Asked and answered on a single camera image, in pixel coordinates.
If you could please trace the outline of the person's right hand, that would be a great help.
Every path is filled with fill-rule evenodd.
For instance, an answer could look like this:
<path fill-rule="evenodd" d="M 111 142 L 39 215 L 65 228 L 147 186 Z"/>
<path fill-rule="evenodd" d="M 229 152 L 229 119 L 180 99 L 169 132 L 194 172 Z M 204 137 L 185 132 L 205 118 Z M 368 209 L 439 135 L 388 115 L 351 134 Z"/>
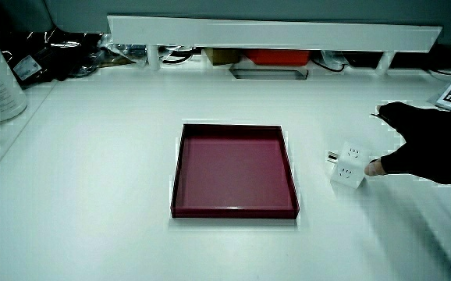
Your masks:
<path fill-rule="evenodd" d="M 371 161 L 364 173 L 411 174 L 451 184 L 451 84 L 435 104 L 442 109 L 417 108 L 401 101 L 379 105 L 375 116 L 395 129 L 405 144 Z"/>

